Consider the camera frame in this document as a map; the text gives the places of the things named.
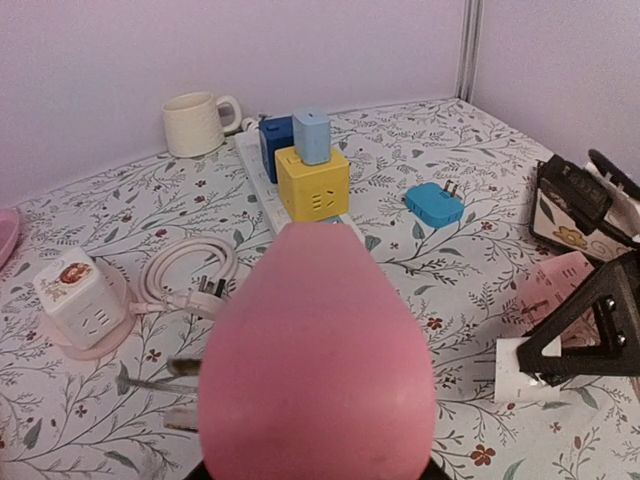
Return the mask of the white tiger cube socket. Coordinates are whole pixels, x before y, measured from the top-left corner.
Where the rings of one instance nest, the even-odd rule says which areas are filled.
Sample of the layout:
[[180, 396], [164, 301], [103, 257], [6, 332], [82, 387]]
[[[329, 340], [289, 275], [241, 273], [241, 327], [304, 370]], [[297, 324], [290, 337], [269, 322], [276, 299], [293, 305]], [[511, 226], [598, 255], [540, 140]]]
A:
[[97, 264], [80, 247], [41, 270], [34, 287], [44, 324], [70, 358], [100, 358], [115, 350], [134, 328], [127, 280], [117, 269]]

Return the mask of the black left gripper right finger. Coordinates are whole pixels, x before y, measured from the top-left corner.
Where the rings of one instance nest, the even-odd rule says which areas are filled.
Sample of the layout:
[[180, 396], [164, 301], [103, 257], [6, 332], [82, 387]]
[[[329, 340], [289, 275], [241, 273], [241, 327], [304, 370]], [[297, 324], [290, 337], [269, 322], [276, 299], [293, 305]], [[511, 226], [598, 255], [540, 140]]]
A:
[[424, 470], [424, 480], [448, 480], [448, 475], [434, 460], [430, 460]]

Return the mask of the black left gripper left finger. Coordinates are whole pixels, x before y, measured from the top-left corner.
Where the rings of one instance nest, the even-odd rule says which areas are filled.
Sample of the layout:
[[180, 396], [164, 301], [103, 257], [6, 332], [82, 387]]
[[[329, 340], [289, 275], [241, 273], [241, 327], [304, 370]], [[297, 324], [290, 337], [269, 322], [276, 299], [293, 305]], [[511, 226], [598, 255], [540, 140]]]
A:
[[184, 480], [212, 480], [203, 461], [199, 462], [184, 478]]

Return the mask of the white charger plug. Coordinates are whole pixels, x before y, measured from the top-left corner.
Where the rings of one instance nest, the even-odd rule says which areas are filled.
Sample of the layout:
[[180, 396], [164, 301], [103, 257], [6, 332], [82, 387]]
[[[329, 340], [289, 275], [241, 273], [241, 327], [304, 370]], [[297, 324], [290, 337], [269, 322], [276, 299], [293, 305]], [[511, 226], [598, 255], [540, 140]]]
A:
[[559, 399], [559, 388], [551, 387], [540, 379], [520, 371], [517, 348], [524, 337], [498, 339], [496, 351], [486, 359], [472, 362], [472, 379], [475, 383], [488, 383], [494, 387], [496, 403], [549, 402]]

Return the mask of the pink plug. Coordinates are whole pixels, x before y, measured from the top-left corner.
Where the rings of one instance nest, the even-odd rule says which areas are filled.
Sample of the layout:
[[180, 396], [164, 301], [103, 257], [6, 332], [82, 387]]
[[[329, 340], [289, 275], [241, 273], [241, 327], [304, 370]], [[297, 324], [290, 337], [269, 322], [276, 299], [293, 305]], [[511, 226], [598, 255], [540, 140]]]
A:
[[[521, 317], [535, 326], [556, 310], [589, 276], [594, 267], [580, 252], [541, 261], [519, 286], [516, 305]], [[562, 334], [563, 347], [596, 346], [600, 343], [591, 308]]]

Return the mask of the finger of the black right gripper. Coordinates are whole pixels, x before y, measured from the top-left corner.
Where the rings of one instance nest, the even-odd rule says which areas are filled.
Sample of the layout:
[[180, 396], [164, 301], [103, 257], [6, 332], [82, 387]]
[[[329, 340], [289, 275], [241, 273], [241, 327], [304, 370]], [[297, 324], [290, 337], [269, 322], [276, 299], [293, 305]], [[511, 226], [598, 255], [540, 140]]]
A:
[[551, 386], [586, 376], [639, 376], [639, 253], [598, 267], [580, 252], [542, 261], [518, 300], [531, 323], [519, 370]]

